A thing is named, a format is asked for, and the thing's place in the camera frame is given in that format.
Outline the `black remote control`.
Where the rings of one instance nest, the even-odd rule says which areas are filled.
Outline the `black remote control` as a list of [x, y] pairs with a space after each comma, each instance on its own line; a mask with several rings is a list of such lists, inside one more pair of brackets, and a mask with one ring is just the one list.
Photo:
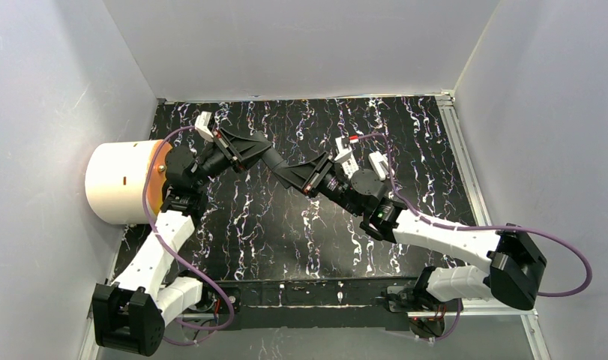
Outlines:
[[297, 185], [298, 181], [294, 178], [292, 167], [275, 148], [267, 149], [262, 155], [262, 161], [284, 188]]

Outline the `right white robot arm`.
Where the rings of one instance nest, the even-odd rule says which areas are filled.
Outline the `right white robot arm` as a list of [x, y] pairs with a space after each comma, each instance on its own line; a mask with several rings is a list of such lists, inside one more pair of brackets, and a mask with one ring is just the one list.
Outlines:
[[390, 291], [385, 299], [394, 311], [437, 308], [467, 298], [495, 299], [521, 311], [534, 307], [547, 260], [525, 232], [490, 233], [452, 222], [438, 226], [391, 198], [374, 171], [359, 169], [347, 178], [327, 153], [298, 165], [282, 160], [271, 171], [285, 188], [307, 197], [322, 194], [360, 217], [359, 227], [375, 240], [423, 247], [465, 262], [455, 268], [427, 266], [414, 283]]

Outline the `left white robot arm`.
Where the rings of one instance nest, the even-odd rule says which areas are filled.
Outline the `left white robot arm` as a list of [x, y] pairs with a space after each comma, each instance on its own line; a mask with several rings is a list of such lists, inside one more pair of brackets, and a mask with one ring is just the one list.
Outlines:
[[223, 129], [193, 130], [208, 143], [203, 160], [168, 139], [111, 142], [98, 146], [88, 163], [85, 191], [94, 213], [109, 224], [149, 224], [151, 231], [128, 266], [91, 298], [98, 346], [153, 355], [166, 327], [214, 292], [229, 312], [234, 305], [213, 279], [189, 265], [185, 276], [164, 280], [179, 250], [202, 217], [203, 187], [228, 169], [243, 172], [271, 148], [263, 133], [237, 136]]

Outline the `white orange cylinder container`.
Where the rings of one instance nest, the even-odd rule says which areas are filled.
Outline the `white orange cylinder container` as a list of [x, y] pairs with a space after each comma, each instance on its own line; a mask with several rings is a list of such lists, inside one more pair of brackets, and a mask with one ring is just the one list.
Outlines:
[[85, 174], [85, 195], [93, 212], [113, 225], [146, 224], [142, 192], [150, 216], [163, 204], [166, 154], [172, 146], [157, 140], [108, 142], [99, 145]]

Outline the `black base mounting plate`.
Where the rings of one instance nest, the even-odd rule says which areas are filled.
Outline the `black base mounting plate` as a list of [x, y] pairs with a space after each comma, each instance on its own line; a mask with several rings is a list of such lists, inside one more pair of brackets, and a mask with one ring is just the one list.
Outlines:
[[440, 335], [459, 306], [421, 304], [413, 277], [339, 277], [315, 280], [222, 280], [242, 329], [380, 328]]

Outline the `right aluminium frame rail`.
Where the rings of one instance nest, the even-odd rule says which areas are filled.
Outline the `right aluminium frame rail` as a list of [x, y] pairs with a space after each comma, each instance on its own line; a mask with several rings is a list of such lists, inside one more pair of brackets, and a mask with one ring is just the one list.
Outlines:
[[[442, 117], [443, 125], [451, 144], [452, 152], [457, 162], [458, 170], [472, 208], [472, 214], [477, 224], [491, 224], [491, 217], [487, 210], [478, 178], [464, 140], [460, 127], [459, 116], [455, 109], [455, 92], [445, 89], [436, 95], [437, 107]], [[533, 359], [549, 359], [550, 354], [538, 322], [536, 310], [514, 310], [499, 302], [467, 300], [466, 310], [463, 312], [469, 317], [483, 317], [490, 320], [516, 320], [521, 332], [508, 337], [511, 343], [518, 344], [524, 354]]]

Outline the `aluminium frame rail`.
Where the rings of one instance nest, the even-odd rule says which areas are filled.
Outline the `aluminium frame rail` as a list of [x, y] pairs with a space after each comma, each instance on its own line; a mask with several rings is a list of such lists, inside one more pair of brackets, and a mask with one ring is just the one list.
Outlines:
[[[445, 89], [436, 95], [437, 107], [442, 117], [443, 125], [451, 144], [452, 152], [457, 162], [458, 170], [472, 208], [472, 214], [477, 224], [491, 224], [491, 217], [487, 210], [478, 178], [464, 140], [460, 127], [459, 116], [455, 109], [455, 92]], [[536, 310], [514, 310], [499, 302], [467, 300], [466, 310], [463, 312], [469, 317], [483, 317], [490, 320], [516, 320], [521, 332], [508, 337], [511, 343], [518, 344], [524, 354], [533, 359], [549, 359], [550, 354], [538, 322]]]
[[442, 315], [378, 302], [400, 277], [227, 281], [236, 315], [213, 335], [171, 325], [155, 359], [546, 359], [534, 312], [495, 301]]

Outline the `front aluminium frame rail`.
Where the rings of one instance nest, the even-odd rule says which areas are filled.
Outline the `front aluminium frame rail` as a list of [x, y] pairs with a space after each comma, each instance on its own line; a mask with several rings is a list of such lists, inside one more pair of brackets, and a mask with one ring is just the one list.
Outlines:
[[495, 301], [442, 315], [378, 302], [400, 277], [227, 281], [236, 315], [213, 335], [171, 325], [155, 359], [546, 359], [534, 312]]

